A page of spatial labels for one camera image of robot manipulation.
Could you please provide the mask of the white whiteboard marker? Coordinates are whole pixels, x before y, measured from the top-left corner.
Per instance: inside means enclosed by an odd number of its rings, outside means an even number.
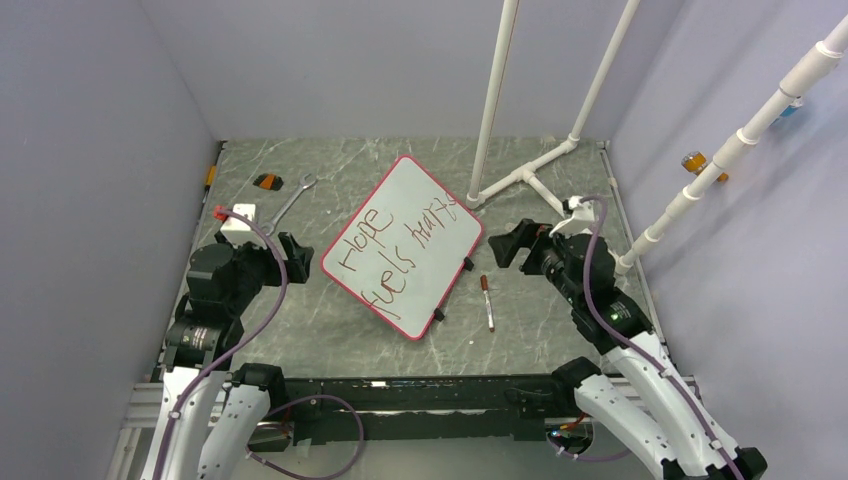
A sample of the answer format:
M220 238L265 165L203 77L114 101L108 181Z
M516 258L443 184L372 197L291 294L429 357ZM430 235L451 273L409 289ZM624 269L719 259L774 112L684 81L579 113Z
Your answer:
M483 293L484 305L486 311L487 325L490 333L494 333L496 330L495 319L493 306L491 303L490 290L488 285L488 278L485 274L480 276L480 286Z

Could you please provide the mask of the red-framed whiteboard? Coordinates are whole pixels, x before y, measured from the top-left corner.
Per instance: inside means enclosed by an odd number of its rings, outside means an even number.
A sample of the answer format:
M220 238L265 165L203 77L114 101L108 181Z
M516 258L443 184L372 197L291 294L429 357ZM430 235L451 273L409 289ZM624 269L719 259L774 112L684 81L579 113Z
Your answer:
M324 252L321 268L401 335L418 340L483 233L460 199L404 155Z

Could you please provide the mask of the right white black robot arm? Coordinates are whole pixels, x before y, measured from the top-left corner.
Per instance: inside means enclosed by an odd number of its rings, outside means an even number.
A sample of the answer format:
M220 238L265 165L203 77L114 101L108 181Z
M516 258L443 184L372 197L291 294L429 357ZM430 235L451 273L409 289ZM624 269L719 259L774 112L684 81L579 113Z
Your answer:
M544 277L568 302L578 332L634 388L636 406L591 360L579 357L552 374L557 411L599 421L656 479L759 479L768 468L709 414L665 353L648 317L616 285L615 261L596 232L566 236L523 219L488 244L498 267L517 253L525 275Z

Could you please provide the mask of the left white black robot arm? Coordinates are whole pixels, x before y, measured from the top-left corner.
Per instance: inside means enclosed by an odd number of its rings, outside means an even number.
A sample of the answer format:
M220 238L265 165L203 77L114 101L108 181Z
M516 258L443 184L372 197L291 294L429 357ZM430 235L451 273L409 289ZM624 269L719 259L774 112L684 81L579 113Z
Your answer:
M249 241L222 234L196 250L188 291L165 337L163 393L145 479L228 479L258 423L279 417L289 400L280 367L231 368L244 336L241 316L265 287L305 283L314 255L288 232L278 235L284 261Z

